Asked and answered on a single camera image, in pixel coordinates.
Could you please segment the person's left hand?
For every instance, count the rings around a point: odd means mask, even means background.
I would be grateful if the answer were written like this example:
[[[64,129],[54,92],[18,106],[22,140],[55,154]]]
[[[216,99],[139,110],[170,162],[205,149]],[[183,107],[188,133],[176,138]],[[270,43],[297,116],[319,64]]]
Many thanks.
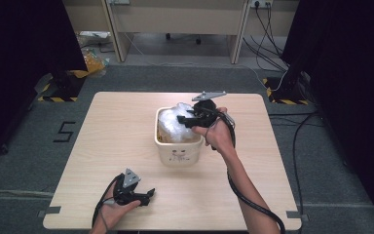
[[[136,200],[124,206],[118,205],[113,199],[105,202],[98,212],[98,226],[104,225],[111,230],[122,217],[124,217],[131,210],[137,208],[139,204],[140,202]]]

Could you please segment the clear bag with papers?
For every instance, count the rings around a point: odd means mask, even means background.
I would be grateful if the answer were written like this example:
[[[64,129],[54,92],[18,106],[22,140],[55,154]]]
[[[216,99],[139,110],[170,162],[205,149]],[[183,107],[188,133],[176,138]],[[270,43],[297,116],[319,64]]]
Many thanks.
[[[111,33],[109,31],[78,31],[76,33],[77,41],[81,47],[91,44],[105,43],[110,41]]]

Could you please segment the black curtain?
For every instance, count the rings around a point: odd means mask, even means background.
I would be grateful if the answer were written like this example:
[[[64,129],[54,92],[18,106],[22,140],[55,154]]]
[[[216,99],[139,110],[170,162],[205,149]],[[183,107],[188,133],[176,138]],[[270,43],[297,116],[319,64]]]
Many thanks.
[[[282,58],[310,76],[374,205],[374,0],[299,0]]]
[[[0,143],[42,76],[86,68],[62,0],[0,0]]]

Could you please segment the beige office desk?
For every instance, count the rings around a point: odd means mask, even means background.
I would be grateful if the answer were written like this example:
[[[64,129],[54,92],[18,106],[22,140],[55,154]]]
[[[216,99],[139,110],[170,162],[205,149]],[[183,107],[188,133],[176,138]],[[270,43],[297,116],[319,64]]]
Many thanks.
[[[61,0],[76,31],[109,31],[117,61],[126,60],[135,33],[224,35],[230,62],[242,39],[264,33],[269,20],[276,37],[288,35],[299,0],[273,0],[269,9],[249,0]]]

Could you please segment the clear plastic bag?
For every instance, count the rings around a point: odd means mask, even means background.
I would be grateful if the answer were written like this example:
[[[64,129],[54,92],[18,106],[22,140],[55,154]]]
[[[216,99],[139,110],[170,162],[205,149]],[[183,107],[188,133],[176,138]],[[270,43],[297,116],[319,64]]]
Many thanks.
[[[179,102],[176,106],[165,108],[158,115],[159,141],[163,143],[188,143],[195,142],[200,136],[186,128],[184,124],[178,122],[177,117],[183,116],[192,118],[190,113],[193,107],[184,102]]]

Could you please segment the black stand base striped tape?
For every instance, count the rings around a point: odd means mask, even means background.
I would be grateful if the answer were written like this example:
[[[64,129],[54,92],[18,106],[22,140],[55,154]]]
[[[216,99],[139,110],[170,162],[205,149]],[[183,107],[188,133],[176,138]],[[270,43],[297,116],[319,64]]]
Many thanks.
[[[271,103],[307,105],[308,101],[300,91],[298,66],[290,66],[281,77],[267,77],[263,79],[268,100]]]
[[[85,78],[77,78],[71,72],[58,73],[51,77],[38,95],[39,101],[76,101],[85,83]]]

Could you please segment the person's right hand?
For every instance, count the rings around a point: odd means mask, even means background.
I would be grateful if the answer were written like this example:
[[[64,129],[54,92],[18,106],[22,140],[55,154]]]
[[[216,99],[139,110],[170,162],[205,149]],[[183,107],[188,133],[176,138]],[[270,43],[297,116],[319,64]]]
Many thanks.
[[[223,158],[231,158],[237,155],[229,126],[221,117],[218,117],[209,128],[195,126],[192,131],[203,136],[206,145],[212,146]]]

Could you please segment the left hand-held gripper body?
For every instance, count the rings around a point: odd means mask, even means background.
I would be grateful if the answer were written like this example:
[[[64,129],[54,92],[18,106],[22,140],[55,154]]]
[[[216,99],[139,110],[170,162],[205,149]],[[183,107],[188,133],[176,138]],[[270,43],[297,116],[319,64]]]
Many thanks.
[[[116,176],[116,184],[113,189],[115,202],[124,206],[132,201],[141,200],[141,195],[134,192],[140,182],[140,177],[131,169],[126,169],[124,173]]]

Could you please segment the yellow plastic bag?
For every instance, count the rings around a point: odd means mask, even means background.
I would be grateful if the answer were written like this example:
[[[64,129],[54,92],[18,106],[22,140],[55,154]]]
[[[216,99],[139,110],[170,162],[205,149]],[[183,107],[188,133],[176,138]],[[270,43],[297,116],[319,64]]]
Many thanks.
[[[86,71],[82,71],[81,77],[85,77],[105,68],[108,62],[100,58],[93,50],[85,50],[83,52],[84,61],[87,67]]]

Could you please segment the white wall socket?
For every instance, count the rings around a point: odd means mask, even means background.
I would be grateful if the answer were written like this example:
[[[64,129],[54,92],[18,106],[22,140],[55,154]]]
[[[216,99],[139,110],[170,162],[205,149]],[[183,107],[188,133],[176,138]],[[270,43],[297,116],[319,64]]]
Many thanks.
[[[251,8],[269,9],[273,6],[273,0],[249,0]]]

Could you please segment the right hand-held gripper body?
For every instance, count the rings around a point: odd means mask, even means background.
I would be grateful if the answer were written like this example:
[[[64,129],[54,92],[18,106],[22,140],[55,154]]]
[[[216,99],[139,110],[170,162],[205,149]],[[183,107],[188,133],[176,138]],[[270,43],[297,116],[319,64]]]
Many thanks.
[[[201,92],[198,96],[193,97],[193,126],[200,126],[208,128],[217,118],[218,111],[216,104],[213,102],[214,98],[226,96],[223,92]]]

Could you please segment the white square waste bin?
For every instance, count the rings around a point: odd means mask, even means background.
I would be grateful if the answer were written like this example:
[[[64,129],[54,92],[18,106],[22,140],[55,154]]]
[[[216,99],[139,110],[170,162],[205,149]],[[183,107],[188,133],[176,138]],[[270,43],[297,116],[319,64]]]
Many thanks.
[[[182,142],[173,142],[169,134],[160,124],[160,114],[168,110],[167,107],[159,108],[156,112],[154,141],[158,148],[158,154],[161,162],[168,167],[190,167],[199,161],[201,147],[204,138],[195,135],[192,139],[186,139]]]

